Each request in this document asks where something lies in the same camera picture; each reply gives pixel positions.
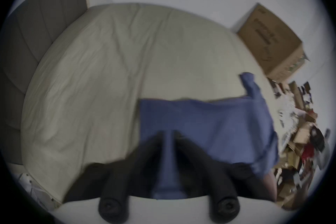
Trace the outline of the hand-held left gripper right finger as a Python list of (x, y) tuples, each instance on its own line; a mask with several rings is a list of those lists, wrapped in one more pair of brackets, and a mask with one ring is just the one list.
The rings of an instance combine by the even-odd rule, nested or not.
[(232, 221), (240, 212), (238, 197), (274, 202), (263, 179), (249, 164), (226, 163), (212, 159), (201, 147), (179, 131), (174, 131), (176, 153), (183, 157), (178, 164), (180, 181), (190, 197), (209, 197), (212, 221)]

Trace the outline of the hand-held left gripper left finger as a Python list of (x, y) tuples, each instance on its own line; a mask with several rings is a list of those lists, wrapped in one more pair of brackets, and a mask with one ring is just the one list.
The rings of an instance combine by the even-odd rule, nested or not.
[(133, 183), (141, 183), (141, 173), (151, 157), (161, 151), (163, 138), (164, 132), (159, 131), (125, 159), (88, 164), (67, 191), (64, 204), (100, 198), (100, 217), (105, 221), (126, 221)]

